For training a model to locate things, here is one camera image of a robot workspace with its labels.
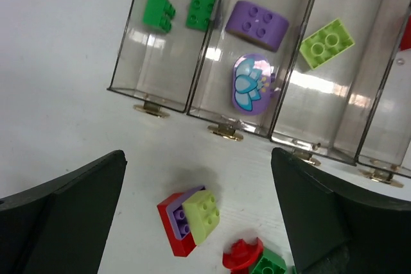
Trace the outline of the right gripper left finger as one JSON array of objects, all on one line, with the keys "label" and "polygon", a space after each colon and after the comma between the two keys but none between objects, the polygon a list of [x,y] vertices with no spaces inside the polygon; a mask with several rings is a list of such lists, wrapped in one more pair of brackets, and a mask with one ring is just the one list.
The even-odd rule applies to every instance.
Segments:
[{"label": "right gripper left finger", "polygon": [[1,198],[1,273],[97,273],[126,166],[112,151]]}]

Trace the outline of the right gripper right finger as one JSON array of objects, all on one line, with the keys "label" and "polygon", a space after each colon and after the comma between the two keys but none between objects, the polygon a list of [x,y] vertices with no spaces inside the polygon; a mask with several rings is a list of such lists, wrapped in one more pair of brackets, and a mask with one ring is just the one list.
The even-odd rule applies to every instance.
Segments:
[{"label": "right gripper right finger", "polygon": [[274,148],[275,190],[297,273],[410,273],[410,202]]}]

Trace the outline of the light green lego brick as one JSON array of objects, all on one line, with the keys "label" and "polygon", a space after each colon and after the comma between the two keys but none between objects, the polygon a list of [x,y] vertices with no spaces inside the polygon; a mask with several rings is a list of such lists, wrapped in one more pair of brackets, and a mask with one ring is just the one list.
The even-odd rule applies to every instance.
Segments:
[{"label": "light green lego brick", "polygon": [[332,60],[355,45],[355,42],[340,19],[321,27],[301,42],[300,54],[311,70]]}]

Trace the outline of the purple flower lego piece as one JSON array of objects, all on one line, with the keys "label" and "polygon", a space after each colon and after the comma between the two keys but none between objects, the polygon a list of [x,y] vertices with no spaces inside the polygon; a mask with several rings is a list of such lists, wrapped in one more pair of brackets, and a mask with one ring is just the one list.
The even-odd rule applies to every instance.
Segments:
[{"label": "purple flower lego piece", "polygon": [[232,69],[232,103],[240,113],[263,113],[274,97],[275,73],[268,58],[259,53],[239,57]]}]

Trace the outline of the purple rounded lego brick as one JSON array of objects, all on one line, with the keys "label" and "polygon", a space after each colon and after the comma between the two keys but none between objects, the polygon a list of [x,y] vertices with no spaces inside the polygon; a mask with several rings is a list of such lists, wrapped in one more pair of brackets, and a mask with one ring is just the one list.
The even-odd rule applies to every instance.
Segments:
[{"label": "purple rounded lego brick", "polygon": [[250,1],[237,1],[225,31],[263,49],[277,52],[290,23],[282,15]]}]

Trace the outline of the green square lego brick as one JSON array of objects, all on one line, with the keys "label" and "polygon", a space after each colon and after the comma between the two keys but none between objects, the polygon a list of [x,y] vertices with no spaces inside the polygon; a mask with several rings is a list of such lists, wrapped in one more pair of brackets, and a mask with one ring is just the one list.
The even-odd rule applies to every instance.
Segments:
[{"label": "green square lego brick", "polygon": [[147,0],[143,23],[161,33],[169,33],[176,9],[169,0]]}]

